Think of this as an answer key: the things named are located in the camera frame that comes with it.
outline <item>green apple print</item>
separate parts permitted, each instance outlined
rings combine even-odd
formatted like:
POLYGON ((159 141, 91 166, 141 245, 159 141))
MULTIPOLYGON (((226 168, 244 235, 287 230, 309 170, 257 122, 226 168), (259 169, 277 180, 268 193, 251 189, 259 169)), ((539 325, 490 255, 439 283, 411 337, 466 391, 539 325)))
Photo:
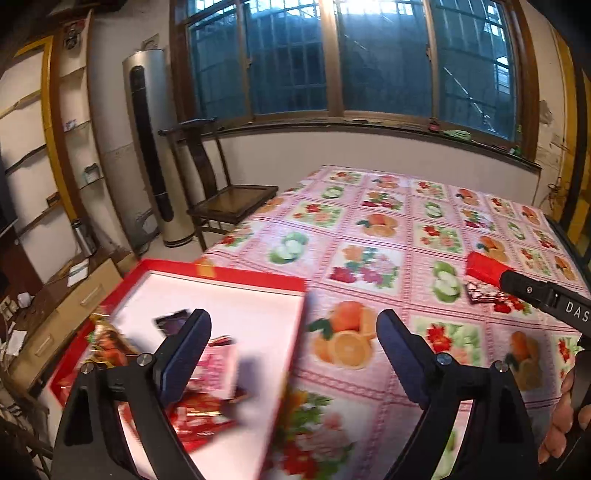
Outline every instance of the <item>green apple print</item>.
POLYGON ((454 429, 449 435, 447 445, 445 445, 445 450, 441 454, 439 464, 437 465, 431 480, 442 480, 451 474, 453 464, 456 462, 456 454, 454 452, 456 450, 457 443, 456 437, 457 433, 454 429))
POLYGON ((443 210, 441 209, 441 206, 435 202, 425 203, 425 213, 429 218, 443 217, 443 210))
POLYGON ((298 260, 306 250, 308 237, 303 233, 292 232, 281 240, 281 245, 269 253, 269 261, 276 265, 285 265, 298 260))
POLYGON ((332 187, 328 187, 323 193, 322 198, 331 200, 331 199, 339 199, 343 196, 345 189, 343 187, 339 187, 338 185, 334 185, 332 187))
POLYGON ((458 280, 456 269, 449 263, 436 261, 433 264, 433 294, 445 303, 455 302, 462 292, 462 284, 458 280))
POLYGON ((511 230, 511 233, 517 240, 521 242, 525 240, 525 234, 523 233, 521 228, 519 228, 519 225, 513 222, 509 222, 507 223, 507 226, 509 227, 509 230, 511 230))

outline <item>white wall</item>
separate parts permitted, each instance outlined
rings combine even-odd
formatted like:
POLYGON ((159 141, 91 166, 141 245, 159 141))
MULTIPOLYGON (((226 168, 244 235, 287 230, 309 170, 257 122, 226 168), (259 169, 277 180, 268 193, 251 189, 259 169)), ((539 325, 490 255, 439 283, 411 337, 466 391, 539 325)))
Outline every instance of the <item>white wall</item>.
MULTIPOLYGON (((41 52, 8 69, 0 79, 0 111, 41 87, 41 52)), ((8 168, 26 153, 45 144, 39 99, 0 119, 0 167, 8 168)), ((16 230, 47 208, 57 191, 47 152, 42 151, 8 176, 18 215, 16 230)), ((64 210, 56 210, 21 237, 22 246, 41 281, 47 281, 76 253, 76 240, 64 210)))
POLYGON ((129 0, 121 10, 97 15, 90 42, 90 97, 102 164, 124 228, 151 208, 131 137, 122 62, 158 34, 168 46, 168 0, 129 0))
MULTIPOLYGON (((283 191, 322 165, 370 168, 495 193, 531 204, 537 175, 500 160, 445 145, 350 132, 282 132, 223 138, 234 183, 283 191)), ((206 149, 224 185, 215 142, 206 149)))
POLYGON ((90 51, 90 88, 97 139, 106 153, 132 142, 122 62, 158 34, 168 46, 168 0, 129 0, 121 10, 97 15, 90 51))
MULTIPOLYGON (((527 24, 530 27, 534 43, 535 59, 538 65, 540 83, 540 100, 545 100, 552 112, 553 121, 550 125, 540 124, 538 151, 536 162, 543 167, 540 189, 535 198, 538 206, 548 195, 549 183, 556 184, 562 166, 564 152, 551 142, 564 142, 565 133, 565 100, 563 72, 556 46, 555 32, 546 18, 532 7, 526 0, 521 0, 527 24)), ((550 213, 550 204, 542 205, 546 213, 550 213)))
MULTIPOLYGON (((139 50, 143 40, 156 33, 160 36, 159 46, 167 46, 167 0, 129 0, 121 11, 97 16, 93 32, 90 72, 97 138, 107 173, 125 172, 115 179, 121 185, 114 195, 121 195, 115 199, 116 205, 124 205, 128 210, 148 209, 150 205, 130 146, 132 137, 121 63, 139 50)), ((279 185, 280 190, 329 163, 424 176, 495 192, 528 204, 534 200, 537 183, 535 175, 499 160, 399 137, 291 132, 224 138, 222 142, 234 182, 279 185)), ((217 168, 219 184, 223 185, 215 145, 208 142, 207 150, 217 168)), ((202 198, 199 177, 188 157, 185 156, 183 163, 187 183, 193 191, 192 200, 198 200, 202 198)))

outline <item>snack package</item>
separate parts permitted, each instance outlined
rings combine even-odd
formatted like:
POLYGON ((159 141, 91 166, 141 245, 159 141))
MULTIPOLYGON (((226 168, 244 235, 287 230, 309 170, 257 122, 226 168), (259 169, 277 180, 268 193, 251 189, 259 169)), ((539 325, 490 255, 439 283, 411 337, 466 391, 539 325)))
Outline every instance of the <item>snack package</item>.
MULTIPOLYGON (((232 406, 247 398, 244 390, 241 390, 239 395, 231 400, 220 400, 208 393, 186 391, 177 404, 167 409, 166 415, 170 424, 187 453, 209 443, 215 434, 238 425, 238 422, 231 418, 232 406)), ((138 433, 127 402, 119 405, 119 413, 137 437, 138 433)))
POLYGON ((105 320, 95 321, 95 331, 90 342, 90 356, 97 364, 108 368, 124 367, 139 355, 139 352, 119 331, 105 320))
MULTIPOLYGON (((176 335, 190 315, 188 310, 179 310, 154 319, 154 323, 166 336, 176 335)), ((237 374, 238 349, 231 337, 222 336, 207 343, 191 376, 191 384, 195 390, 229 400, 234 397, 237 374)))
POLYGON ((236 392, 238 349, 230 337, 210 340, 203 351, 191 384, 214 397, 230 400, 236 392))
MULTIPOLYGON (((108 315, 94 313, 95 330, 89 336, 90 352, 76 369, 60 381, 60 402, 65 404, 82 363, 92 360, 108 368, 128 365, 140 353, 108 321, 108 315)), ((180 330, 189 317, 187 311, 156 320, 158 327, 171 335, 180 330)), ((187 383, 183 398, 166 411, 183 447, 189 453, 209 443, 216 433, 238 425, 233 419, 234 405, 248 398, 236 387, 238 350, 228 336, 212 339, 187 383)), ((137 437, 131 409, 127 402, 118 406, 121 417, 137 437)))
POLYGON ((465 287, 470 303, 497 303, 508 298, 505 292, 468 275, 465 278, 465 287))

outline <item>chair seat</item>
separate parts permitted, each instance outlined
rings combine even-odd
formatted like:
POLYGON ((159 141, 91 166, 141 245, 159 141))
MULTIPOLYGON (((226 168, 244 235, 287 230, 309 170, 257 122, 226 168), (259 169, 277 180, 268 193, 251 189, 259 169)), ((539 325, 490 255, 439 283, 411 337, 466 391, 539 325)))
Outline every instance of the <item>chair seat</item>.
POLYGON ((230 185, 189 209, 189 215, 236 224, 277 194, 278 187, 230 185))

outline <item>tv screen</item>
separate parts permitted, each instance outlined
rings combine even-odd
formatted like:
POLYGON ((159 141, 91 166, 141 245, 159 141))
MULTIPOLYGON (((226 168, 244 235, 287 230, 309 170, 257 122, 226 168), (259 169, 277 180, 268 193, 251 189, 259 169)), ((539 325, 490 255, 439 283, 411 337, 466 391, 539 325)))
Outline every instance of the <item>tv screen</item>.
POLYGON ((17 213, 12 204, 8 182, 6 180, 6 175, 4 174, 6 167, 2 161, 1 148, 0 168, 0 236, 2 236, 17 221, 17 213))

